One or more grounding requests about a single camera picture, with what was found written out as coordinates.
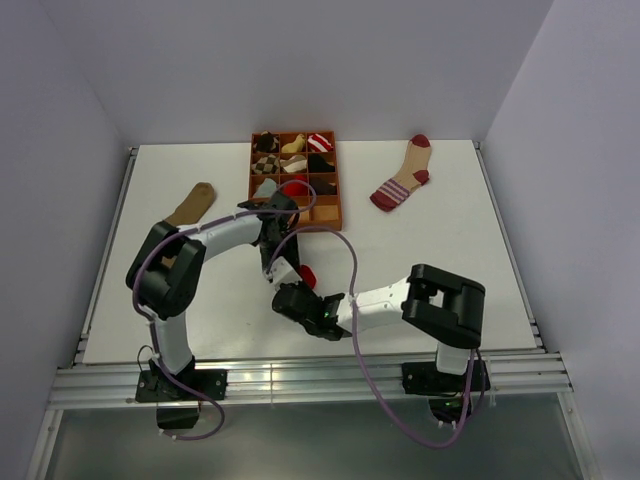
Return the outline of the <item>yellow rolled sock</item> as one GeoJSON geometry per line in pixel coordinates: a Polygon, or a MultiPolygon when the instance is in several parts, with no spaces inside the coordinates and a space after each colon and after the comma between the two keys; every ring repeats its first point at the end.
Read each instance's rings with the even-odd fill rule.
{"type": "Polygon", "coordinates": [[[305,150],[305,145],[306,145],[306,136],[304,134],[298,134],[293,141],[286,143],[281,147],[281,152],[282,153],[302,152],[305,150]]]}

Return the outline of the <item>dark brown black rolled sock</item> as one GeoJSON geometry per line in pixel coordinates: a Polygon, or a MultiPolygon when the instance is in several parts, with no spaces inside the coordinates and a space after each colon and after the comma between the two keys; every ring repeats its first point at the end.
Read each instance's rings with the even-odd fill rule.
{"type": "Polygon", "coordinates": [[[321,177],[310,177],[309,184],[317,196],[335,196],[337,186],[321,177]]]}

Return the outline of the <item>beige brown striped rolled sock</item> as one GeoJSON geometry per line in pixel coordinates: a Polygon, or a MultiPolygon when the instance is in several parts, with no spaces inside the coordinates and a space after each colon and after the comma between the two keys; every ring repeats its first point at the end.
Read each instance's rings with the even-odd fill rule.
{"type": "Polygon", "coordinates": [[[295,154],[289,158],[280,159],[280,169],[285,174],[304,173],[307,170],[308,160],[304,155],[295,154]]]}

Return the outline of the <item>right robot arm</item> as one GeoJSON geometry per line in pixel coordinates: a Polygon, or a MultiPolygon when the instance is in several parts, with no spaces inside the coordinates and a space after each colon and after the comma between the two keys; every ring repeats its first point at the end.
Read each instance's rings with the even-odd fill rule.
{"type": "Polygon", "coordinates": [[[486,289],[480,283],[426,264],[408,277],[361,293],[316,294],[288,261],[278,258],[266,274],[275,295],[272,310],[311,336],[340,341],[366,330],[406,323],[437,341],[435,383],[452,390],[468,374],[480,348],[486,289]]]}

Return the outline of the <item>red white striped rolled sock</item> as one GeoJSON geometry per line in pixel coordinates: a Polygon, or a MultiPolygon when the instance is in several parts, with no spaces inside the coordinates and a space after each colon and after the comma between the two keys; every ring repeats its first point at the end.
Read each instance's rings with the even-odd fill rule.
{"type": "Polygon", "coordinates": [[[333,143],[320,133],[313,133],[307,137],[308,150],[312,152],[331,152],[333,143]]]}

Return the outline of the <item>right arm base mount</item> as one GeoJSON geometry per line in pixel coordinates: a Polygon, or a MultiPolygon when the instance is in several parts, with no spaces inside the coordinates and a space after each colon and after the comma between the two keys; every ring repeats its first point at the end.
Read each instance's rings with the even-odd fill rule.
{"type": "MultiPolygon", "coordinates": [[[[402,387],[408,395],[450,396],[461,394],[466,385],[466,374],[457,376],[441,373],[434,361],[406,362],[401,365],[402,387]]],[[[475,361],[471,377],[471,392],[491,388],[484,361],[475,361]]]]}

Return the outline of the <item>aluminium front rail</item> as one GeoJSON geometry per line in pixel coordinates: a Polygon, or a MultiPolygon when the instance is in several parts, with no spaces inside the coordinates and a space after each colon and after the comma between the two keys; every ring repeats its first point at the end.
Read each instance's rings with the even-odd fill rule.
{"type": "MultiPolygon", "coordinates": [[[[554,394],[573,390],[558,353],[483,353],[494,395],[554,394]]],[[[374,398],[353,357],[310,360],[204,362],[200,370],[223,369],[227,387],[222,404],[324,403],[374,398]]],[[[139,368],[77,365],[56,373],[48,410],[137,407],[139,368]]]]}

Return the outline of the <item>black box under rail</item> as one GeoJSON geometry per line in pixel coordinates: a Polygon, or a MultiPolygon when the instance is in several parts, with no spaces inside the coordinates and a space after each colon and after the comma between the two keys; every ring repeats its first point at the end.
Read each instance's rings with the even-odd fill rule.
{"type": "Polygon", "coordinates": [[[156,424],[165,431],[190,430],[198,422],[200,409],[198,407],[158,407],[156,409],[156,424]]]}

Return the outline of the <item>checkered rolled sock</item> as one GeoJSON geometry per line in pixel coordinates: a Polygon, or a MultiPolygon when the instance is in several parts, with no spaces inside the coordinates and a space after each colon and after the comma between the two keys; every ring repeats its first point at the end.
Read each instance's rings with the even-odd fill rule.
{"type": "Polygon", "coordinates": [[[258,158],[251,166],[255,175],[274,175],[280,170],[280,160],[276,155],[269,154],[258,158]]]}

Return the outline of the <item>beige maroon striped sock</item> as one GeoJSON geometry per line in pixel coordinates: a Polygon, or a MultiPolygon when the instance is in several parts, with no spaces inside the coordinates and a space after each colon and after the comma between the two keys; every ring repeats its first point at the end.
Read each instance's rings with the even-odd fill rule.
{"type": "Polygon", "coordinates": [[[370,195],[369,200],[383,212],[390,212],[399,207],[429,181],[431,153],[431,143],[426,135],[413,136],[407,144],[400,169],[382,183],[370,195]]]}

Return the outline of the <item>light blue rolled sock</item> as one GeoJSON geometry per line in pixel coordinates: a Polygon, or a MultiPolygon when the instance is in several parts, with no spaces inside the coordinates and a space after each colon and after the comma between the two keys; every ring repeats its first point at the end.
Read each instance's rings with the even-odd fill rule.
{"type": "Polygon", "coordinates": [[[269,198],[278,190],[278,184],[271,178],[264,179],[256,188],[254,198],[269,198]]]}

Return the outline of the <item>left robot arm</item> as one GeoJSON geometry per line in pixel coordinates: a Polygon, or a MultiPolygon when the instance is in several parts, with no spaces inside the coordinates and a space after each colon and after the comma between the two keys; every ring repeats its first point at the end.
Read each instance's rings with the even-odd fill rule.
{"type": "Polygon", "coordinates": [[[300,209],[281,192],[266,202],[243,202],[223,218],[204,224],[173,226],[156,223],[149,231],[126,275],[137,313],[147,319],[159,388],[172,399],[183,399],[196,388],[195,357],[189,346],[186,310],[192,303],[203,265],[242,245],[260,249],[266,279],[282,283],[305,281],[300,275],[297,241],[290,238],[300,209]]]}

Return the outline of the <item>red sock with white pattern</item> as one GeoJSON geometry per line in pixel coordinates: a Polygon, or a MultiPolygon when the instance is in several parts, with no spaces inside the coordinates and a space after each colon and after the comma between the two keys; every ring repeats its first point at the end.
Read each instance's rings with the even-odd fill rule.
{"type": "Polygon", "coordinates": [[[312,269],[305,264],[302,264],[298,269],[298,274],[301,279],[311,288],[314,289],[317,285],[317,278],[312,269]]]}

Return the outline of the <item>orange wooden compartment tray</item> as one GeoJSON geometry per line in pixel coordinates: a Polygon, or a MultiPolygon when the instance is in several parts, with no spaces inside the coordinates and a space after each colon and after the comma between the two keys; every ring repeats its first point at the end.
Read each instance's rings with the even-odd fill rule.
{"type": "Polygon", "coordinates": [[[343,227],[337,142],[332,130],[251,135],[248,197],[267,200],[277,187],[305,211],[298,224],[343,227]]]}

